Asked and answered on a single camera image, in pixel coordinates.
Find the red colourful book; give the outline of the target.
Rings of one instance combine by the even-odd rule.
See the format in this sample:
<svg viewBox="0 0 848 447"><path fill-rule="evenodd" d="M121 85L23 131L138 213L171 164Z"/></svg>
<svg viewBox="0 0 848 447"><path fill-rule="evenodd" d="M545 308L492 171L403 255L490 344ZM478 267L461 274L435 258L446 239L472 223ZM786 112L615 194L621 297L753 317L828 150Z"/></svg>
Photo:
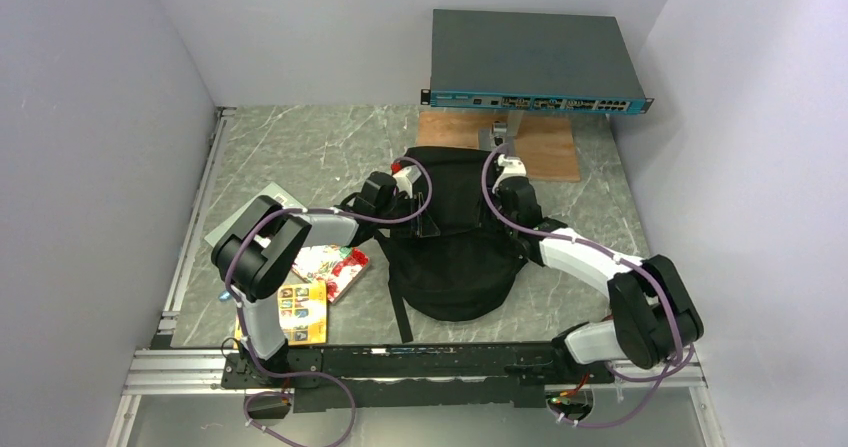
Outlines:
<svg viewBox="0 0 848 447"><path fill-rule="evenodd" d="M369 264L370 258L358 248L314 246L300 250L292 271L306 282L323 282L327 300L335 303L357 282Z"/></svg>

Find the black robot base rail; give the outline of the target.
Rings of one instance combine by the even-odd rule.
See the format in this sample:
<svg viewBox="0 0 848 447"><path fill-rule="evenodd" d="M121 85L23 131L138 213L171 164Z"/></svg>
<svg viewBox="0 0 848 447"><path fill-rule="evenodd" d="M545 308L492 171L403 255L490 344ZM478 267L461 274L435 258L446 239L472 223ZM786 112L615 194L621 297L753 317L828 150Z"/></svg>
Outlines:
<svg viewBox="0 0 848 447"><path fill-rule="evenodd" d="M291 379L260 372L244 351L226 356L226 390L290 390L297 413L355 405L412 407L510 404L538 408L549 394L588 393L612 375L581 365L550 342L296 346Z"/></svg>

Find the black student backpack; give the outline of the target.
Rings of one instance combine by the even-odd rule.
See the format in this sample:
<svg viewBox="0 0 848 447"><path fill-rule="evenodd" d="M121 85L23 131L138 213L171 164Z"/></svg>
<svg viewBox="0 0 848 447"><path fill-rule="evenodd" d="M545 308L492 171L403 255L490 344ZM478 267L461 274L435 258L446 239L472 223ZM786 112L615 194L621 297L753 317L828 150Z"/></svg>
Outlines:
<svg viewBox="0 0 848 447"><path fill-rule="evenodd" d="M389 263L388 289L402 342L413 334L408 307L439 321L477 319L501 306L527 259L483 199L484 151L409 148L402 166L421 164L433 183L428 212L438 237L375 239Z"/></svg>

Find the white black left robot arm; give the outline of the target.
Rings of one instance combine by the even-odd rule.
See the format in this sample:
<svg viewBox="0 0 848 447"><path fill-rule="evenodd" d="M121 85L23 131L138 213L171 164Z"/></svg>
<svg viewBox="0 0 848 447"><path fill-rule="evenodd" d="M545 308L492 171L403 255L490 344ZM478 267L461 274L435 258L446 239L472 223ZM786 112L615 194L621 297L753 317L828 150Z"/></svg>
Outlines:
<svg viewBox="0 0 848 447"><path fill-rule="evenodd" d="M279 325L277 295L307 247L355 247L381 229L407 226L429 206L433 183L425 168L409 164L390 174L373 172L351 203L329 208L285 206L255 197L219 238L211 254L236 302L248 374L264 387L290 372L289 341Z"/></svg>

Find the yellow picture book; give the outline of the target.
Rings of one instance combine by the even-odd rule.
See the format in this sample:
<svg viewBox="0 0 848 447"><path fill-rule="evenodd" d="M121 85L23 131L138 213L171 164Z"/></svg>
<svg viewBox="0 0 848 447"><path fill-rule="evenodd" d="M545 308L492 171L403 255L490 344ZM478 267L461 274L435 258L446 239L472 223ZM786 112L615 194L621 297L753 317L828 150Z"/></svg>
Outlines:
<svg viewBox="0 0 848 447"><path fill-rule="evenodd" d="M236 328L237 337L247 325L249 340L257 340L259 354L269 354L283 339L290 345L319 345L327 342L328 306L324 281L283 285L277 290L276 301L271 297L255 302L246 300L238 288L238 306L244 320Z"/></svg>

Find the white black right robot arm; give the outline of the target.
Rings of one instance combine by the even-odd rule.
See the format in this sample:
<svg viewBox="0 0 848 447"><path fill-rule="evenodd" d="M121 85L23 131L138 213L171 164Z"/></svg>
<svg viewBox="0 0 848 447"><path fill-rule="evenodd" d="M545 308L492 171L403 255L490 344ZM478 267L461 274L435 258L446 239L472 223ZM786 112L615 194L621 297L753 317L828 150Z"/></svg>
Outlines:
<svg viewBox="0 0 848 447"><path fill-rule="evenodd" d="M701 316L670 258L623 254L543 216L525 177L485 186L483 198L532 262L579 279L608 302L609 319L554 338L558 349L551 368L560 380L574 382L596 362L626 360L642 369L680 362L684 348L704 335Z"/></svg>

